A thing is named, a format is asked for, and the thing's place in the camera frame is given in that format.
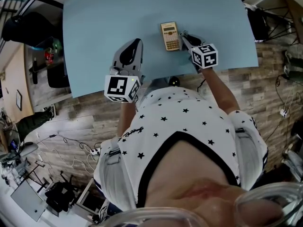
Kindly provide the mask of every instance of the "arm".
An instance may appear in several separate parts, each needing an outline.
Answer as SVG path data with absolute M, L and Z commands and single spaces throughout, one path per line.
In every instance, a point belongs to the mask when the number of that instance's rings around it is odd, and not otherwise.
M 238 102 L 229 88 L 221 81 L 213 69 L 202 70 L 211 92 L 219 106 L 227 114 L 240 110 Z
M 8 153 L 9 152 L 8 143 L 6 141 L 6 138 L 5 138 L 3 130 L 0 130 L 0 139 L 1 139 L 2 145 L 4 146 L 5 152 Z
M 134 116 L 136 115 L 135 103 L 122 103 L 120 111 L 120 119 L 118 124 L 118 137 L 122 137 L 123 133 L 130 127 Z

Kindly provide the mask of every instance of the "wall outlet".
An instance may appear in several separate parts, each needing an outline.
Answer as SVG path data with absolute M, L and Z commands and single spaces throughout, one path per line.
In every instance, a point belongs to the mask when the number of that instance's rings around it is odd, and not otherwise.
M 285 109 L 280 110 L 280 114 L 282 115 L 283 118 L 286 118 L 287 116 L 287 111 Z
M 95 148 L 95 149 L 91 149 L 91 150 L 90 150 L 90 153 L 91 153 L 93 156 L 100 156 L 100 152 L 101 152 L 101 147 Z

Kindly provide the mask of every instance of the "shirt sleeve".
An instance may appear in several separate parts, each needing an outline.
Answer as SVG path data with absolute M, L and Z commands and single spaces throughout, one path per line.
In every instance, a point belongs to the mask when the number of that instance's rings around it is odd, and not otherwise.
M 263 171 L 268 148 L 251 116 L 237 110 L 231 112 L 229 118 L 235 128 L 241 187 L 249 190 Z

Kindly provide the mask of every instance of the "calculator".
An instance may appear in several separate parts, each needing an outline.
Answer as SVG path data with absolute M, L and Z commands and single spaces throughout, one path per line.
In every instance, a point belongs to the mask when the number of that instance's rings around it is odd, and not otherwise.
M 175 22 L 161 24 L 164 43 L 167 51 L 180 49 L 177 24 Z

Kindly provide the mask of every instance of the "equipment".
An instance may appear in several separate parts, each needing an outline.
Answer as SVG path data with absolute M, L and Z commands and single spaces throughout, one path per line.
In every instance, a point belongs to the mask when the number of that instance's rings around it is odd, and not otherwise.
M 143 43 L 135 39 L 123 45 L 114 56 L 110 74 L 105 77 L 104 95 L 113 102 L 131 103 L 143 82 L 140 72 Z
M 161 24 L 164 43 L 167 51 L 180 49 L 177 25 L 175 22 Z
M 187 31 L 183 31 L 179 36 L 183 43 L 182 49 L 188 51 L 194 65 L 205 69 L 219 64 L 218 51 L 214 44 L 205 44 L 204 39 L 189 35 Z

